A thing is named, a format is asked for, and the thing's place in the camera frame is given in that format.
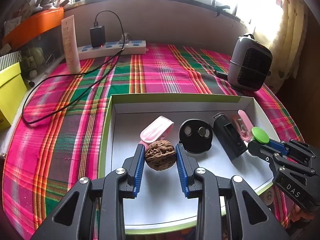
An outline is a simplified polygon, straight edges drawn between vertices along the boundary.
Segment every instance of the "green lid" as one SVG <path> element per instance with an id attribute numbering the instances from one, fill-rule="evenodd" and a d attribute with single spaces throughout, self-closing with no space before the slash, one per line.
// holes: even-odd
<path id="1" fill-rule="evenodd" d="M 257 140 L 259 143 L 267 144 L 269 142 L 268 134 L 260 127 L 252 127 L 251 132 L 253 139 Z"/>

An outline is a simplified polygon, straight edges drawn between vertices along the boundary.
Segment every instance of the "black power adapter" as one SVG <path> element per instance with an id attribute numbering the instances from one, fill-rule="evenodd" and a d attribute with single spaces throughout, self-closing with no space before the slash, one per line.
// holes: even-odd
<path id="1" fill-rule="evenodd" d="M 98 22 L 94 22 L 94 27 L 90 29 L 90 37 L 93 48 L 103 46 L 106 43 L 104 25 L 98 26 Z"/>

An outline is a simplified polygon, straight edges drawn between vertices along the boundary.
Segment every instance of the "curtain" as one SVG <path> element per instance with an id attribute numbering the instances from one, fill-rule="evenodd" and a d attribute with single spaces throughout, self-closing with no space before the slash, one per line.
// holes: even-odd
<path id="1" fill-rule="evenodd" d="M 254 37 L 270 49 L 271 75 L 265 83 L 276 93 L 288 77 L 296 77 L 304 44 L 308 8 L 303 0 L 255 0 Z"/>

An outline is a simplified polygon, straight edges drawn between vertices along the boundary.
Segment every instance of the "plaid tablecloth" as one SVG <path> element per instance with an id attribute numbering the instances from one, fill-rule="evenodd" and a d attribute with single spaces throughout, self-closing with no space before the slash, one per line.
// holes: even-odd
<path id="1" fill-rule="evenodd" d="M 263 86 L 257 92 L 239 92 L 213 75 L 227 71 L 230 57 L 190 47 L 148 44 L 145 55 L 121 56 L 106 79 L 78 103 L 39 123 L 17 124 L 5 161 L 3 208 L 24 239 L 34 231 L 73 184 L 83 176 L 97 178 L 98 154 L 108 100 L 122 93 L 205 93 L 246 95 L 260 104 L 281 140 L 302 140 L 284 106 Z M 105 58 L 82 60 L 82 72 Z M 25 109 L 34 120 L 57 110 L 103 76 L 110 65 L 89 75 L 59 77 L 43 83 Z M 65 63 L 52 75 L 67 73 Z M 292 202 L 275 188 L 274 213 L 288 225 Z"/>

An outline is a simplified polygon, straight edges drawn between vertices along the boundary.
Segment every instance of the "human hand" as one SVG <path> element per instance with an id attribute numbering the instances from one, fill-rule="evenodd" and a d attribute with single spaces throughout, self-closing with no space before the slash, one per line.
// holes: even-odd
<path id="1" fill-rule="evenodd" d="M 297 204 L 294 204 L 291 210 L 290 219 L 292 222 L 296 222 L 300 218 L 312 220 L 315 218 L 315 216 L 316 216 L 315 213 L 305 213 L 303 210 L 301 210 L 301 208 Z"/>

